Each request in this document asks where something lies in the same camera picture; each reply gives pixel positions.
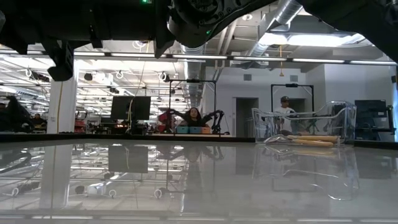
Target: ceiling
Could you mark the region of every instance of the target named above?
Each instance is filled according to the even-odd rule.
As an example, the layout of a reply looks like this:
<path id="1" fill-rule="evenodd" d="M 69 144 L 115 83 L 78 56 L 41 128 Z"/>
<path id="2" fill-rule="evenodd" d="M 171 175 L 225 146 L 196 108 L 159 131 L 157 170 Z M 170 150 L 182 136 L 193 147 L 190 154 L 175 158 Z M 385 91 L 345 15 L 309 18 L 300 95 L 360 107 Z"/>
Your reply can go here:
<path id="1" fill-rule="evenodd" d="M 265 14 L 276 9 L 277 3 L 270 6 L 263 7 L 251 13 L 252 19 L 243 20 L 237 19 L 236 27 L 231 36 L 231 43 L 227 46 L 228 34 L 232 29 L 230 25 L 227 30 L 221 48 L 221 52 L 226 54 L 241 54 L 245 55 L 250 50 L 258 39 L 257 27 L 261 23 L 261 19 Z M 299 13 L 301 16 L 308 16 L 305 11 Z M 205 46 L 205 54 L 215 54 L 218 44 L 220 42 L 221 34 L 216 35 L 209 40 Z M 142 52 L 152 53 L 154 49 L 152 42 L 149 44 L 141 44 L 138 41 L 117 41 L 105 40 L 103 49 L 93 49 L 91 45 L 86 45 L 76 49 L 76 52 Z M 0 46 L 0 49 L 6 49 L 5 46 Z M 29 50 L 44 50 L 40 44 L 29 46 Z M 168 54 L 182 54 L 182 49 L 179 43 L 169 48 Z M 273 57 L 295 57 L 295 58 L 343 58 L 343 59 L 376 59 L 382 57 L 382 52 L 376 47 L 372 46 L 367 40 L 360 45 L 350 45 L 350 47 L 309 47 L 297 45 L 272 45 L 266 54 Z M 168 74 L 172 79 L 186 79 L 187 71 L 183 60 L 169 61 L 121 61 L 121 60 L 77 60 L 75 63 L 79 69 L 79 85 L 107 85 L 110 82 L 114 85 L 123 86 L 118 88 L 119 94 L 111 93 L 109 88 L 79 88 L 78 89 L 78 106 L 90 110 L 96 114 L 109 115 L 111 106 L 111 96 L 113 95 L 147 95 L 153 96 L 152 100 L 152 114 L 158 114 L 159 108 L 168 107 L 168 83 L 160 81 L 159 75 L 163 72 Z M 213 66 L 214 62 L 206 62 L 206 66 Z M 29 77 L 27 69 L 38 72 L 50 78 L 47 69 L 53 66 L 52 60 L 49 58 L 27 58 L 27 57 L 3 57 L 0 58 L 0 82 L 3 83 L 19 83 L 19 84 L 48 84 L 42 81 L 34 80 Z M 314 65 L 307 63 L 283 63 L 283 68 L 299 68 L 301 72 L 307 72 Z M 273 70 L 280 68 L 280 62 L 269 62 L 267 69 Z M 86 73 L 93 74 L 93 80 L 87 81 L 84 76 Z M 143 90 L 137 89 L 143 86 L 151 89 Z M 190 96 L 201 95 L 201 90 L 193 92 L 189 89 L 185 82 L 173 83 L 176 88 L 174 93 L 174 102 L 172 106 L 178 110 L 186 110 L 190 107 Z M 30 106 L 29 110 L 32 113 L 46 111 L 49 103 L 49 87 L 39 86 L 0 86 L 0 96 L 9 94 L 19 95 L 20 100 L 25 102 L 25 106 Z M 36 102 L 31 102 L 32 95 L 37 95 Z"/>

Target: transparent container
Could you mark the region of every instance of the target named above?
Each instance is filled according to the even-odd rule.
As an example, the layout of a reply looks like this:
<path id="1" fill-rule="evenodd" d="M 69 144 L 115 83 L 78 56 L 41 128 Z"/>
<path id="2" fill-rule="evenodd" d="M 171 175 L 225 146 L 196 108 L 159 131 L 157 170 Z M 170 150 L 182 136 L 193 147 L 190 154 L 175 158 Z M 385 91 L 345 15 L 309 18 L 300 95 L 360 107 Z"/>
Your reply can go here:
<path id="1" fill-rule="evenodd" d="M 355 134 L 356 106 L 332 101 L 316 112 L 265 113 L 252 109 L 257 142 L 308 146 L 352 144 Z"/>

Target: white column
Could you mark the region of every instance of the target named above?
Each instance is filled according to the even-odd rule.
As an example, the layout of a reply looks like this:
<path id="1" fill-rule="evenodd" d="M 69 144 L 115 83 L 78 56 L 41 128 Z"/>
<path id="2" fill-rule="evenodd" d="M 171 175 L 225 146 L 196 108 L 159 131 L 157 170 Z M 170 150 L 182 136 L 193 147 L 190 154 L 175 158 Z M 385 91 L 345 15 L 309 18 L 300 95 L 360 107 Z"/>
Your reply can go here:
<path id="1" fill-rule="evenodd" d="M 51 82 L 47 133 L 73 132 L 79 69 L 65 82 Z M 73 145 L 45 148 L 40 190 L 40 208 L 63 208 L 68 203 Z"/>

